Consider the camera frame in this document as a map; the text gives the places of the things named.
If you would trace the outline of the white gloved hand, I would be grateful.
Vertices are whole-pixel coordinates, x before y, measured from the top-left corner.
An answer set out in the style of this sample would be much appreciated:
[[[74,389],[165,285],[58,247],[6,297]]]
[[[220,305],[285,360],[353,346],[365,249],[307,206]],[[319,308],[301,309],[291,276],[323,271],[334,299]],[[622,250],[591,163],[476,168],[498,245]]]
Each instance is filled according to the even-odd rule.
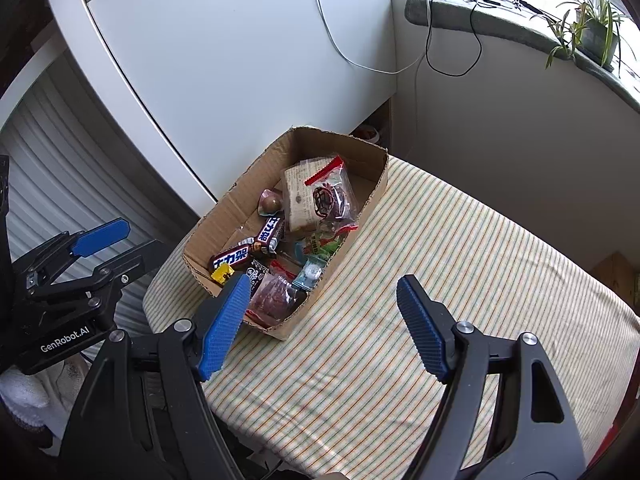
[[[47,426],[50,396],[37,376],[29,376],[17,368],[1,374],[1,400],[12,416],[27,428]]]

